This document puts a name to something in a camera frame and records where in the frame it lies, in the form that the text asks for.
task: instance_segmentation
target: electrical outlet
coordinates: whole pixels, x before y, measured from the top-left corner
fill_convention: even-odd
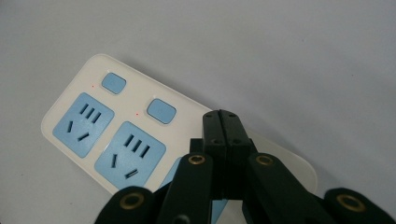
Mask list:
[[[53,129],[53,135],[84,158],[113,119],[114,112],[83,92]]]
[[[163,143],[125,121],[95,163],[95,170],[118,189],[143,187],[165,150]]]

